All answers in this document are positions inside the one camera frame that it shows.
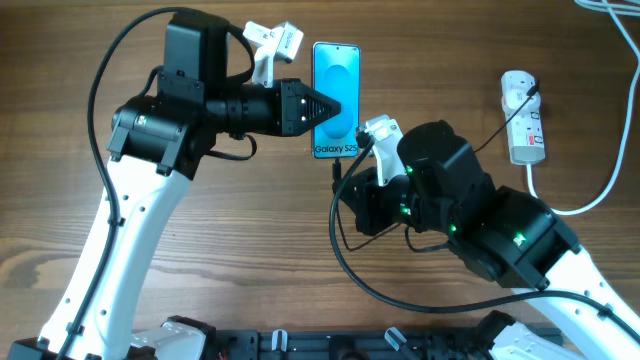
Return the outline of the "turquoise screen smartphone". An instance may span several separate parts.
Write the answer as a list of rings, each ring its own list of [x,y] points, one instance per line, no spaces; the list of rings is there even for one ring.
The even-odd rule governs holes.
[[[354,44],[316,42],[312,62],[314,89],[341,105],[337,115],[314,129],[313,156],[355,157],[359,152],[361,49]]]

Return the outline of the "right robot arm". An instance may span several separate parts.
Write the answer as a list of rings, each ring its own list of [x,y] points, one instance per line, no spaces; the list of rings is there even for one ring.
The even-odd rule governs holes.
[[[635,359],[639,318],[608,285],[576,233],[543,201],[496,186],[469,142],[445,121],[398,134],[382,123],[356,141],[375,167],[351,166],[334,205],[375,236],[393,225],[435,231],[476,276],[553,322],[587,357]]]

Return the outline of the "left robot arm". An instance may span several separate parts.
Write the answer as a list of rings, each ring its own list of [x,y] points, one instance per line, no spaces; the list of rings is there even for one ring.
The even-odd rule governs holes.
[[[40,333],[12,359],[211,359],[213,326],[181,316],[135,332],[133,318],[159,239],[216,138],[296,137],[336,116],[338,101],[297,78],[278,79],[303,34],[173,7],[164,62],[119,107],[105,151],[95,151],[101,202],[64,295]]]

